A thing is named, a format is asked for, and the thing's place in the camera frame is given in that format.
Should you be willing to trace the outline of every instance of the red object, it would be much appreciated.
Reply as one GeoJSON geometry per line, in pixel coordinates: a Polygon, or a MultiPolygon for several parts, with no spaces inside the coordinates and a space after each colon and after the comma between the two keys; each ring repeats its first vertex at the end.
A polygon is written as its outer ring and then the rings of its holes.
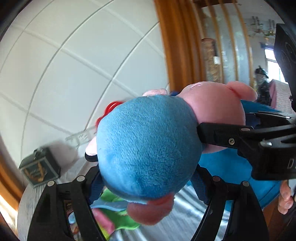
{"type": "Polygon", "coordinates": [[[99,125],[100,121],[101,121],[106,115],[108,115],[111,111],[113,111],[115,107],[117,107],[117,106],[119,106],[119,105],[121,105],[121,104],[123,104],[123,103],[124,103],[124,102],[121,102],[121,101],[114,101],[114,102],[110,103],[110,104],[107,106],[104,115],[96,120],[96,128],[98,128],[98,125],[99,125]]]}

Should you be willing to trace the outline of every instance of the bolt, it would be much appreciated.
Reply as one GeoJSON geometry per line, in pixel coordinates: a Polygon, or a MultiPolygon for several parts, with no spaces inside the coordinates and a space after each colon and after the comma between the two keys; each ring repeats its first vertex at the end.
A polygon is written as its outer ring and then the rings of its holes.
{"type": "Polygon", "coordinates": [[[230,138],[230,139],[228,140],[228,143],[229,143],[230,145],[234,145],[234,139],[233,139],[233,138],[230,138]]]}
{"type": "Polygon", "coordinates": [[[243,181],[242,184],[243,184],[245,187],[250,186],[249,182],[247,182],[247,181],[243,181]]]}
{"type": "Polygon", "coordinates": [[[261,141],[260,145],[263,146],[263,147],[271,147],[272,143],[269,142],[269,141],[261,141]]]}
{"type": "Polygon", "coordinates": [[[221,178],[218,176],[213,176],[213,181],[214,182],[220,182],[221,178]]]}
{"type": "Polygon", "coordinates": [[[76,180],[79,182],[83,182],[85,180],[85,176],[79,176],[78,178],[76,178],[76,180]]]}
{"type": "Polygon", "coordinates": [[[49,181],[49,182],[47,183],[47,185],[48,185],[49,187],[53,186],[54,184],[55,184],[54,181],[49,181]]]}

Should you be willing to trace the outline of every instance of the blue plush toy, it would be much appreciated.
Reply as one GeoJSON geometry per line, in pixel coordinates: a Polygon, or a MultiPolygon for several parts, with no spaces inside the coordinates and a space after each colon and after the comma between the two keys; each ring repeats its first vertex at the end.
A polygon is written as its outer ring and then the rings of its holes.
{"type": "MultiPolygon", "coordinates": [[[[98,155],[105,185],[129,202],[128,214],[137,222],[153,225],[170,213],[174,194],[190,180],[202,153],[210,156],[224,149],[203,145],[197,125],[245,125],[240,100],[256,98],[252,88],[237,81],[196,83],[177,96],[168,96],[164,89],[149,91],[105,116],[86,153],[98,155]]],[[[203,156],[203,166],[219,174],[218,164],[207,163],[211,158],[203,156]]]]}

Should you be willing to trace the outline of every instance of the dark gift box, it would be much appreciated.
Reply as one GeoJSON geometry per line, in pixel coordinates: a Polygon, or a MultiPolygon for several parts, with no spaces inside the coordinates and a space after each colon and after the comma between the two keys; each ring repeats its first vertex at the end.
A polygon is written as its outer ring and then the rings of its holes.
{"type": "Polygon", "coordinates": [[[37,187],[59,178],[61,168],[49,148],[39,148],[22,160],[19,170],[33,187],[37,187]]]}

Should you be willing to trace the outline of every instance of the bright window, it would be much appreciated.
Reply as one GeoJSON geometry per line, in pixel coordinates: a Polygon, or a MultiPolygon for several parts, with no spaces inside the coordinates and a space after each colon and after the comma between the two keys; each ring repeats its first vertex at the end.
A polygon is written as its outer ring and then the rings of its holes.
{"type": "Polygon", "coordinates": [[[272,79],[275,79],[287,84],[287,82],[285,81],[284,75],[281,71],[281,68],[279,67],[279,64],[276,61],[273,50],[265,49],[265,56],[266,56],[267,65],[268,65],[269,81],[271,81],[272,79]]]}

